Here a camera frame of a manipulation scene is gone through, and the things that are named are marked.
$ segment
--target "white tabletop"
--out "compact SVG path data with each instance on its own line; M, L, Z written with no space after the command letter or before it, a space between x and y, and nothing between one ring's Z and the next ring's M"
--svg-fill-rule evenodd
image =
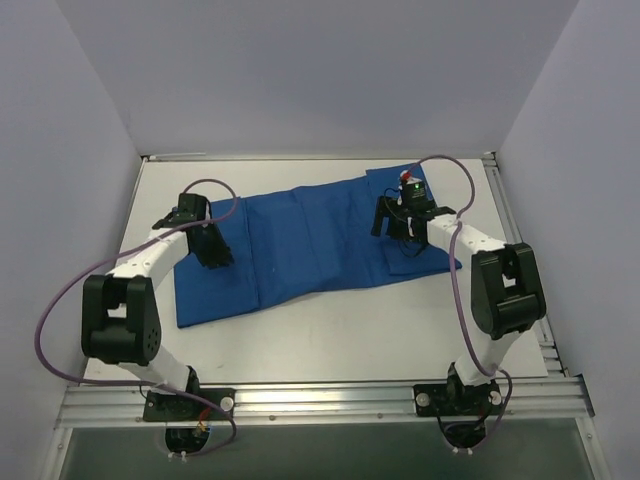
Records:
M151 225L176 204L193 180L218 178L241 196L354 178L369 168L406 160L265 160L147 163L144 167L122 248L141 243ZM465 160L477 187L474 206L463 220L504 240L504 232L480 160ZM468 199L463 173L449 162L424 166L438 204L454 209ZM222 187L193 190L210 200L227 196ZM470 275L458 275L469 298ZM327 382L446 378L449 364L463 352L449 274L395 285L306 295L286 304L239 317L178 329L173 273L156 289L162 344L192 365L205 383ZM488 341L471 317L474 343ZM547 375L533 331L513 346L503 366L514 377ZM128 372L91 359L86 375L132 378Z

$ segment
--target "folded blue towel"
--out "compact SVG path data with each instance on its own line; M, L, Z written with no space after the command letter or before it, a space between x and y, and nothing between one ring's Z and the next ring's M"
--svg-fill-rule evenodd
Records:
M189 255L175 267L178 327L269 308L306 293L447 271L442 250L428 248L407 258L395 240L370 234L378 196L395 188L407 167L240 199L236 213L219 224L235 263L208 270ZM214 215L229 202L214 202Z

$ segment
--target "purple cable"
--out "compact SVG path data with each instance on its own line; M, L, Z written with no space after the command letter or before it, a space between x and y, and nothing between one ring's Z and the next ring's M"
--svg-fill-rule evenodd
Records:
M469 210L469 208L471 208L471 205L473 205L473 202L476 199L476 185L473 181L473 177L471 176L471 173L460 160L454 157L450 157L448 155L429 155L428 157L422 158L418 160L416 163L414 163L413 165L411 165L411 167L409 167L408 172L411 172L411 170L413 170L414 168L417 168L418 165L426 162L427 160L433 160L437 158L449 160L455 163L456 165L458 165L467 176L467 179L469 180L469 185L471 186L471 196L469 198L469 203L467 203L463 208L461 208L456 214L458 225L455 231L453 232L453 235L451 236L451 242L449 243L449 272L451 273L451 286L453 288L453 299L456 305L456 312L458 313L458 321L460 322L460 330L462 330L462 337L464 338L464 344L466 345L467 350L469 351L469 355L471 356L471 360L473 361L473 364L475 365L475 367L478 369L480 373L482 373L486 377L492 378L496 374L496 372L500 372L506 377L507 384L508 384L507 395L505 396L504 401L502 403L502 410L500 410L500 413L496 417L496 421L493 424L493 427L491 428L489 433L487 433L487 435L475 446L475 448L478 448L480 445L485 443L488 440L488 438L492 436L500 426L500 423L502 422L502 418L504 417L504 414L507 411L507 404L509 403L509 400L511 400L511 395L513 394L513 380L511 378L511 375L509 375L509 373L506 370L500 368L498 365L492 365L493 371L489 371L482 365L482 363L480 363L480 359L478 358L478 355L476 354L476 351L473 348L473 343L471 342L471 336L469 335L469 328L467 327L467 321L464 318L464 310L462 309L462 299L460 295L460 287L458 286L458 274L456 270L455 252L456 252L456 240L458 239L458 235L462 230L462 221L460 220L460 217L462 216L463 213Z
M210 402L209 400L207 400L206 398L203 397L199 397L197 395L193 395L191 393L187 393L187 392L182 392L180 390L176 390L172 387L169 387L167 385L156 385L153 382L147 382L147 381L141 381L141 380L94 380L91 378L84 378L84 377L78 377L75 375L71 375L69 373L63 372L59 369L57 369L56 367L54 367L51 362L49 362L49 360L45 357L44 352L42 350L42 330L44 329L44 325L47 321L47 318L49 317L49 314L51 313L51 311L53 310L53 308L56 306L56 304L60 301L60 299L75 285L77 284L80 280L82 280L84 277L86 277L87 275L89 275L91 272L93 272L94 270L110 264L112 262L115 262L116 260L123 258L123 257L128 257L129 255L133 255L135 253L138 253L142 250L144 250L145 248L150 247L151 245L159 242L160 240L168 237L169 235L173 235L176 232L180 232L183 230L186 230L188 228L191 227L198 227L198 226L204 226L204 225L209 225L211 223L217 223L217 222L221 222L227 218L229 218L231 215L233 215L233 213L236 211L236 208L238 207L238 197L236 196L236 192L233 191L233 189L227 185L226 183L224 183L221 180L215 180L215 179L202 179L202 180L197 180L191 184L189 184L187 186L187 188L184 190L183 193L186 193L191 187L193 187L194 185L198 185L200 183L217 183L218 185L222 185L224 188L226 188L229 193L231 194L231 197L233 199L233 205L231 205L231 208L229 209L229 211L227 213L225 213L224 215L217 217L217 218L210 218L207 220L200 220L197 222L191 222L191 223L186 223L184 225L180 225L179 227L173 228L171 230L168 230L167 232L162 233L161 235L158 235L155 238L152 238L151 240L143 243L142 245L139 245L135 248L132 248L130 250L126 250L124 252L121 252L117 255L114 255L113 257L107 258L106 260L102 260L100 262L94 263L93 265L91 265L90 267L87 267L86 269L84 269L82 272L80 272L79 274L77 274L75 277L73 277L66 285L64 285L60 291L58 293L56 293L56 295L53 297L53 299L49 302L49 304L47 305L47 307L44 309L44 312L42 312L42 315L40 316L40 319L38 320L38 324L36 326L36 331L34 334L34 348L36 351L36 356L38 357L38 360L40 361L40 363L42 364L42 366L44 368L46 368L49 372L51 372L53 375L55 375L56 377L62 378L63 380L67 380L69 382L73 382L73 383L85 383L88 385L99 385L99 386L103 386L103 387L153 387L156 388L158 390L164 390L165 392L169 392L175 395L179 395L181 397L184 398L188 398L190 400L195 400L197 402L202 403L203 405L206 405L207 407L217 411L218 413L220 413L221 415L223 415L225 417L225 419L231 424L231 435L226 439L223 440L220 443L217 443L215 445L212 445L209 448L205 448L200 450L199 452L194 452L194 453L190 453L187 456L191 457L191 456L197 456L197 455L205 455L207 453L211 453L215 450L218 450L222 447L224 447L225 445L228 445L229 443L231 443L237 434L238 428L236 426L235 421L233 420L233 418L224 410L222 410L218 405L216 405L213 402Z

